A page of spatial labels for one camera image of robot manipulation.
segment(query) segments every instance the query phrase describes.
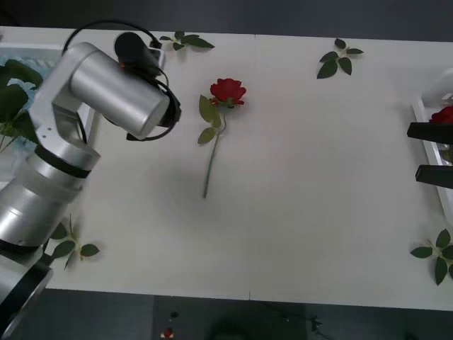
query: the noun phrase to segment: white tabletop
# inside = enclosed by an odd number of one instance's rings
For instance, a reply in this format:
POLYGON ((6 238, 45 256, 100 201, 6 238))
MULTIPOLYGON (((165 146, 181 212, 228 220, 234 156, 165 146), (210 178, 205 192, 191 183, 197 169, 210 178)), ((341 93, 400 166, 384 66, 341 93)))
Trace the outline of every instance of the white tabletop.
MULTIPOLYGON (((0 28, 3 42, 61 45, 70 30, 0 28)), ((113 55, 116 31, 86 31, 113 55)), ((50 288, 453 310, 450 277, 410 250, 447 226, 435 187, 417 183, 423 143, 406 137, 411 96, 453 66, 453 44, 347 40, 352 76, 317 80, 333 38, 202 34, 216 48, 170 51, 182 103, 175 130, 127 142, 101 119, 102 158, 80 200, 81 241, 101 254, 50 288), (197 110, 217 78, 241 80, 208 197, 212 145, 197 110)))

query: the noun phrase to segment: white tray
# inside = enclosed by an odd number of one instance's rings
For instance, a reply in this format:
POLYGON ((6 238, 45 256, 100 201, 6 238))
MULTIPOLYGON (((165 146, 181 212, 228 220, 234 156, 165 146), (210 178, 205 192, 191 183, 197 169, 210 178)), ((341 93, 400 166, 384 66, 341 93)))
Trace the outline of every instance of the white tray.
MULTIPOLYGON (((62 48, 58 45, 33 45, 33 44, 13 44, 7 42, 0 42, 0 56, 7 55, 9 57, 20 57, 28 62, 33 62, 40 67, 52 68, 54 67, 60 57, 62 56, 62 48)), ((79 109, 79 115, 84 124, 86 136, 88 141, 91 139, 91 126, 93 124, 94 109, 90 108, 86 104, 82 104, 79 109)), ((8 153, 6 149, 0 154, 0 162, 13 162, 18 156, 13 154, 11 150, 8 153)), ((13 177, 15 167, 11 166, 11 171, 8 173, 2 173, 0 179, 0 189, 3 188, 13 177)))
MULTIPOLYGON (((419 97, 412 101, 412 107, 418 122, 427 123, 433 113, 439 112, 445 106, 453 105, 453 69, 446 70, 434 84, 419 97)), ((447 146, 434 142, 423 141, 428 161, 431 165, 451 165, 439 153, 447 146)), ((453 225, 453 190, 437 187, 445 217, 453 225)))

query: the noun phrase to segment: floor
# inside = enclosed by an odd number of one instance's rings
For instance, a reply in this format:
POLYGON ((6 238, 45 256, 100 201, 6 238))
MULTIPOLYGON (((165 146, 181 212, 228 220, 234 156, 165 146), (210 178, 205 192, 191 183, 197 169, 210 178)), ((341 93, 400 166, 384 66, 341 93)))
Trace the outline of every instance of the floor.
POLYGON ((149 30, 453 41, 453 2, 443 0, 1 0, 2 6, 0 25, 14 18, 22 26, 75 28, 120 18, 149 30))
MULTIPOLYGON (((0 26, 119 18, 149 30, 453 42, 452 12, 453 2, 441 0, 1 0, 0 26)), ((252 339, 322 339, 303 320, 313 316, 328 340, 452 338, 452 312, 46 290, 13 339, 157 340, 169 325, 176 340, 208 339, 225 317, 252 339)))
POLYGON ((175 340, 217 340, 213 330, 225 322, 247 340, 451 340, 452 317, 427 310, 48 289, 11 340, 159 340, 169 327, 175 340), (311 331, 314 317, 325 337, 311 331))

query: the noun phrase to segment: artificial rose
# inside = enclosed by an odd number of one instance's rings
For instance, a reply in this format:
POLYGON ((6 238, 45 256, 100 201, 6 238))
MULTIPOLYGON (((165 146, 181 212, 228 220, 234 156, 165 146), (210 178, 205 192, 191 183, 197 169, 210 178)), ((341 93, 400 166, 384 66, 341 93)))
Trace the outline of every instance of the artificial rose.
POLYGON ((453 123, 453 106, 447 106, 431 116, 430 123, 453 123))
POLYGON ((241 87, 241 82, 233 79, 218 79, 217 84, 211 85, 211 94, 215 97, 213 103, 225 103, 227 105, 243 105, 240 99, 247 91, 241 87))

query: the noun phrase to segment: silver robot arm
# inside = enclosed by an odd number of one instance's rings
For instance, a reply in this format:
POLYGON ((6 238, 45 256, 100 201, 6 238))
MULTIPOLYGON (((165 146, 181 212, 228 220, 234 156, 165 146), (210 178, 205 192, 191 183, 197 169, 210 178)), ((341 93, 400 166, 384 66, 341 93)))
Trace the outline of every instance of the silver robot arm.
POLYGON ((44 81, 30 109, 40 146, 0 192, 0 339, 51 278, 41 245, 100 158, 83 141, 74 113, 81 103, 142 139, 169 98, 87 42, 69 48, 44 81))

